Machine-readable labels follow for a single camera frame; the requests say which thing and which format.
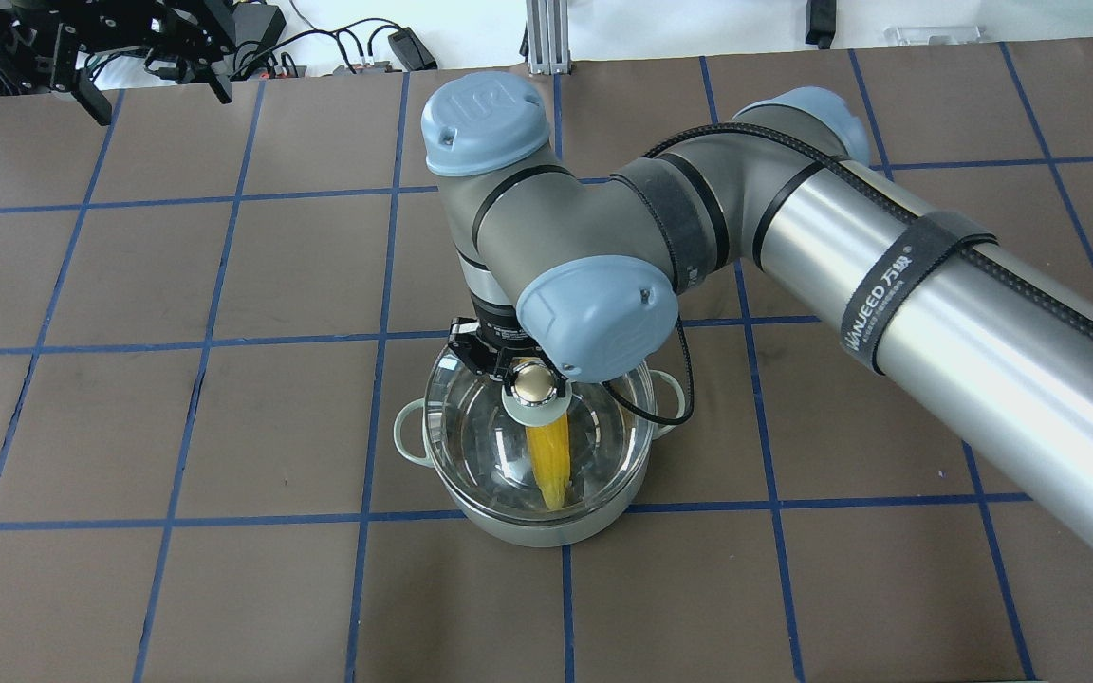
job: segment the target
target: yellow vegetable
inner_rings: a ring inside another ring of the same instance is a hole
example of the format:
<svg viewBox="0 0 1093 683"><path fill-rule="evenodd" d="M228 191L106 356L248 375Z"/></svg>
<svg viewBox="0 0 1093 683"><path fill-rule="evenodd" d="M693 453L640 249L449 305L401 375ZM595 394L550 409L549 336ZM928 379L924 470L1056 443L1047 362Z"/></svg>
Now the yellow vegetable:
<svg viewBox="0 0 1093 683"><path fill-rule="evenodd" d="M526 441L529 445L529 463L533 467L534 481L543 494L546 508L563 508L564 492L572 479L567 413L545 427L526 427Z"/></svg>

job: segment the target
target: pot handle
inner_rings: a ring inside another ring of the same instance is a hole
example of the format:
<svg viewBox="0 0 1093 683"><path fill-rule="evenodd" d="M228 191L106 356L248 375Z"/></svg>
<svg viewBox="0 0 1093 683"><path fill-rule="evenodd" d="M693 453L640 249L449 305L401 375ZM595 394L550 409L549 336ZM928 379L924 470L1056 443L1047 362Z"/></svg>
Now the pot handle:
<svg viewBox="0 0 1093 683"><path fill-rule="evenodd" d="M684 389L681 389L681 382L677 380L677 377L669 375L669 373L660 369L649 369L649 375L656 377L663 384L669 385L672 388L672 392L678 395L678 416L686 414L686 393ZM651 440L657 440L660 436L665 436L672 432L672 428L677 427L675 424L665 424L656 426L656 434L651 436Z"/></svg>
<svg viewBox="0 0 1093 683"><path fill-rule="evenodd" d="M411 403L403 407L403 410L400 410L398 415L395 415L395 447L396 449L399 449L399 455L407 458L408 462L413 462L422 467L434 467L433 458L430 458L428 456L416 456L412 454L411 450L408 450L407 446L403 445L403 423L407 422L408 415L422 410L424 410L424 399L414 399ZM424 425L422 424L421 433L424 433Z"/></svg>

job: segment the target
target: robotic arm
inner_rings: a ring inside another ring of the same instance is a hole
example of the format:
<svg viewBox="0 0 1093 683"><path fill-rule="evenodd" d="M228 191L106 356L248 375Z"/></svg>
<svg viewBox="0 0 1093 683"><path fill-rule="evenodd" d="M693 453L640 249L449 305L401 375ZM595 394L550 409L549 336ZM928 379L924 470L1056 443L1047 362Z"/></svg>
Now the robotic arm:
<svg viewBox="0 0 1093 683"><path fill-rule="evenodd" d="M752 259L1093 547L1093 304L869 169L832 92L678 133L600 185L556 161L520 78L447 83L421 128L477 308L450 346L473 370L508 385L507 358L537 353L559 385L619 377L678 295Z"/></svg>

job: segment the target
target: blue joint cover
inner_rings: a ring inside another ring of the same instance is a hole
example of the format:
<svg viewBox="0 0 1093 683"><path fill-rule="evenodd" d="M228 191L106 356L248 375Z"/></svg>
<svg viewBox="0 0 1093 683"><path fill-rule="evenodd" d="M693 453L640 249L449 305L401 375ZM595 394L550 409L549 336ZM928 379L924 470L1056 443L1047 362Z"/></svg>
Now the blue joint cover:
<svg viewBox="0 0 1093 683"><path fill-rule="evenodd" d="M851 160L862 165L871 163L871 144L867 142L867 129L863 128L859 117L850 113L850 108L846 107L845 99L836 92L811 85L797 87L797 90L784 92L774 99L763 99L760 103L750 104L741 111L737 111L737 116L765 104L780 104L810 114L837 136Z"/></svg>
<svg viewBox="0 0 1093 683"><path fill-rule="evenodd" d="M593 384L625 375L665 344L678 295L647 261L587 256L536 276L517 298L517 319L560 372Z"/></svg>
<svg viewBox="0 0 1093 683"><path fill-rule="evenodd" d="M504 72L463 75L428 97L421 132L431 172L459 177L516 164L550 138L542 95Z"/></svg>

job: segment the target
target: glass lid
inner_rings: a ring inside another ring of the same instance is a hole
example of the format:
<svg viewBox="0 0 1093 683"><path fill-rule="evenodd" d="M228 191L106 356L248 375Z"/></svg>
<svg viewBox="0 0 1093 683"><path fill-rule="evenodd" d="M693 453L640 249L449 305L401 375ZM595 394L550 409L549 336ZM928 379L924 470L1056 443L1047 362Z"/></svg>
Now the glass lid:
<svg viewBox="0 0 1093 683"><path fill-rule="evenodd" d="M645 363L612 385L635 405L654 410ZM565 437L537 433L530 444L530 431L551 427L525 427L513 420L500 381L474 375L453 351L443 350L428 378L424 420L444 483L483 514L520 525L560 522L607 505L644 467L654 427L619 407L601 385L569 385L569 392L565 419L554 423ZM543 443L560 441L565 456L543 457ZM546 474L551 468L554 474ZM546 476L559 481L539 481Z"/></svg>

